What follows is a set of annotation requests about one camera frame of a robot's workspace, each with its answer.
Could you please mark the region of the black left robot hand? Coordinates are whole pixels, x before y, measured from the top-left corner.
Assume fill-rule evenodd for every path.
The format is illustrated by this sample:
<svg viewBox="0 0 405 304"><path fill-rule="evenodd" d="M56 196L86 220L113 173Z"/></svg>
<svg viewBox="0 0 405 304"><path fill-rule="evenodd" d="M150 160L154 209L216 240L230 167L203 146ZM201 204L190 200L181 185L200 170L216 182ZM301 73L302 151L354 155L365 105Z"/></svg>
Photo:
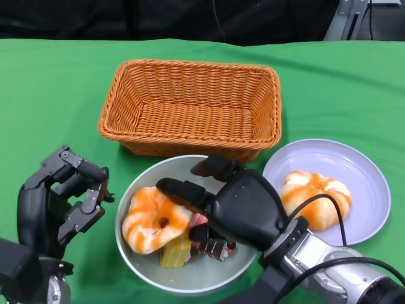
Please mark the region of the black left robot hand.
<svg viewBox="0 0 405 304"><path fill-rule="evenodd" d="M20 188L17 231L21 244L42 256L63 258L67 244L105 213L108 167L98 167L62 146L40 163Z"/></svg>

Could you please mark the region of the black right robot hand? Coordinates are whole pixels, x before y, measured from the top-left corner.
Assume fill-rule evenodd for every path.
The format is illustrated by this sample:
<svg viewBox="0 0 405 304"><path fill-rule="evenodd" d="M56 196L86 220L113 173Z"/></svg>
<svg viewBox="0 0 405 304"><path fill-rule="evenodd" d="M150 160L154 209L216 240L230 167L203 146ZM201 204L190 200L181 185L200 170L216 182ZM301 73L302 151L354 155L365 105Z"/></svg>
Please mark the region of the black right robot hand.
<svg viewBox="0 0 405 304"><path fill-rule="evenodd" d="M213 177L224 185L213 194L190 181L166 177L156 187L176 204L207 218L206 223L190 229L193 242L238 242L264 251L291 225L278 193L255 170L211 155L191 173Z"/></svg>

